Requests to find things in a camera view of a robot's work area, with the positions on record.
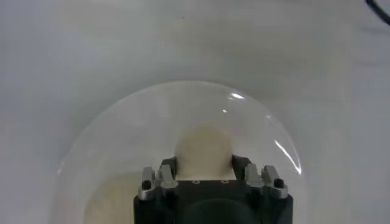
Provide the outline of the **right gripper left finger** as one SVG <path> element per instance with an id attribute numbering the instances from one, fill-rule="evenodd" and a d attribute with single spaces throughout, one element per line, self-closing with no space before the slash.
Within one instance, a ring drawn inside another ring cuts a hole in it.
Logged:
<path id="1" fill-rule="evenodd" d="M 141 173 L 141 185 L 138 188 L 139 200 L 153 200 L 157 195 L 174 197 L 179 182 L 176 180 L 176 157 L 164 159 L 157 172 L 152 167 L 144 167 Z"/>

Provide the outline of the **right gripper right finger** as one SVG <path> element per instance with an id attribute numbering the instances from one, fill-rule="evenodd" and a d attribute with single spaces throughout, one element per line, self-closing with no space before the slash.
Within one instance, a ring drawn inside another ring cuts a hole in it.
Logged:
<path id="1" fill-rule="evenodd" d="M 244 181 L 250 190 L 274 199 L 288 198 L 288 186 L 280 178 L 274 166 L 266 165 L 261 170 L 249 158 L 232 155 L 231 165 L 237 180 Z"/>

